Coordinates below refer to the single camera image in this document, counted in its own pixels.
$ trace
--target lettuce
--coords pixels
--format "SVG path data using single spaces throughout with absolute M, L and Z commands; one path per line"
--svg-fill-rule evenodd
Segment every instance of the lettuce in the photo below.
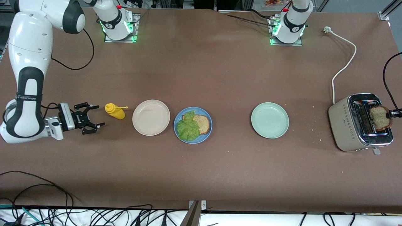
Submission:
M 183 120 L 177 123 L 176 129 L 178 137 L 181 140 L 192 141 L 200 136 L 200 127 L 198 123 L 194 121 L 195 111 L 189 111 L 184 114 Z

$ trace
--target toaster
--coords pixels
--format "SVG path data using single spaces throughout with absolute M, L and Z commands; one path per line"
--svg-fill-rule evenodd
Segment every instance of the toaster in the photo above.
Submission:
M 331 106 L 328 110 L 336 145 L 345 152 L 373 149 L 380 154 L 394 140 L 390 128 L 377 131 L 369 110 L 381 105 L 379 98 L 371 93 L 353 94 Z

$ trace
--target brown tabletop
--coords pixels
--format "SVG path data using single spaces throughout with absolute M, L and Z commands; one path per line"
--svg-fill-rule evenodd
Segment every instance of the brown tabletop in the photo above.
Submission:
M 382 83 L 386 60 L 397 53 L 387 22 L 374 13 L 312 13 L 303 47 L 270 46 L 268 30 L 211 10 L 150 10 L 140 22 L 138 42 L 104 43 L 92 9 L 85 28 L 95 44 L 92 63 L 80 71 L 52 62 L 43 104 L 89 102 L 129 106 L 124 120 L 103 109 L 90 111 L 96 134 L 64 133 L 25 144 L 0 141 L 0 171 L 22 170 L 54 181 L 81 206 L 186 208 L 206 199 L 212 210 L 400 212 L 402 207 L 402 121 L 394 120 L 394 142 L 372 151 L 346 153 L 333 140 L 327 110 L 330 81 L 336 100 L 372 92 L 393 109 Z M 250 12 L 238 16 L 259 20 Z M 91 57 L 85 33 L 54 31 L 53 57 L 80 67 Z M 402 101 L 400 58 L 390 63 L 387 80 Z M 8 55 L 0 64 L 0 106 L 14 98 L 16 83 Z M 170 125 L 147 137 L 132 125 L 135 107 L 157 99 L 170 109 Z M 259 136 L 250 116 L 263 102 L 288 113 L 287 133 L 274 140 Z M 186 107 L 205 109 L 213 120 L 210 137 L 189 145 L 176 138 L 173 121 Z M 48 115 L 56 114 L 50 110 Z M 1 177 L 1 195 L 41 183 L 25 175 Z M 64 194 L 35 188 L 16 204 L 64 205 Z

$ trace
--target slice of bread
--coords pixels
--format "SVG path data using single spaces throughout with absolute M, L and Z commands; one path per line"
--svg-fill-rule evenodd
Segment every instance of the slice of bread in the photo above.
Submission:
M 384 106 L 370 108 L 370 117 L 373 120 L 374 127 L 377 131 L 383 131 L 392 125 L 392 119 L 387 118 L 388 108 Z
M 204 115 L 194 115 L 194 121 L 200 127 L 200 135 L 205 135 L 209 132 L 209 120 Z

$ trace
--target white power cord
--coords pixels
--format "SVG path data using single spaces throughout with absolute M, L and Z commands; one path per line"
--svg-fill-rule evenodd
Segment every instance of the white power cord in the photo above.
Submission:
M 331 81 L 331 84 L 332 84 L 332 103 L 335 104 L 335 85 L 334 85 L 335 78 L 336 78 L 343 70 L 345 70 L 345 68 L 347 68 L 347 67 L 349 66 L 349 64 L 352 62 L 353 58 L 354 58 L 355 55 L 356 55 L 357 47 L 356 47 L 356 45 L 353 44 L 351 41 L 349 41 L 349 40 L 347 40 L 347 39 L 345 39 L 345 38 L 342 38 L 341 36 L 335 34 L 335 33 L 331 30 L 330 27 L 325 27 L 325 28 L 324 28 L 324 33 L 331 33 L 331 34 L 337 36 L 338 38 L 340 38 L 340 39 L 342 39 L 342 40 L 344 40 L 344 41 L 349 42 L 349 43 L 352 44 L 353 47 L 355 48 L 355 52 L 353 53 L 353 55 L 352 55 L 351 59 L 349 60 L 349 62 L 345 65 L 345 67 L 343 67 L 340 71 L 338 71 L 338 73 L 336 73 L 335 76 L 332 78 L 332 81 Z

